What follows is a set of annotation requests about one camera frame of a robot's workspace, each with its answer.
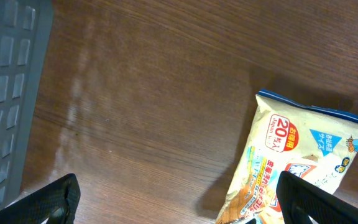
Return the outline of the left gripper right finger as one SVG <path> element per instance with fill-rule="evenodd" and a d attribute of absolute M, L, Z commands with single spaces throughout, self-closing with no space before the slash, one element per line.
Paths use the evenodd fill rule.
<path fill-rule="evenodd" d="M 285 223 L 358 224 L 358 208 L 290 172 L 281 172 L 276 193 Z"/>

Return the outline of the yellow wet wipes pack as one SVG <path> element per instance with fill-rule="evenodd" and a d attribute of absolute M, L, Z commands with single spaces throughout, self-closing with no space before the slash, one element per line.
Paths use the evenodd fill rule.
<path fill-rule="evenodd" d="M 250 133 L 216 223 L 283 223 L 276 188 L 288 171 L 333 194 L 358 152 L 358 116 L 256 94 Z"/>

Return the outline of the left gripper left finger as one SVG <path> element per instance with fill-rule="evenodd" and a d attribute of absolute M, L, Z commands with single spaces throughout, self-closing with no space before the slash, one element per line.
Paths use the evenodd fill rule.
<path fill-rule="evenodd" d="M 73 224 L 81 191 L 71 173 L 0 210 L 0 224 Z"/>

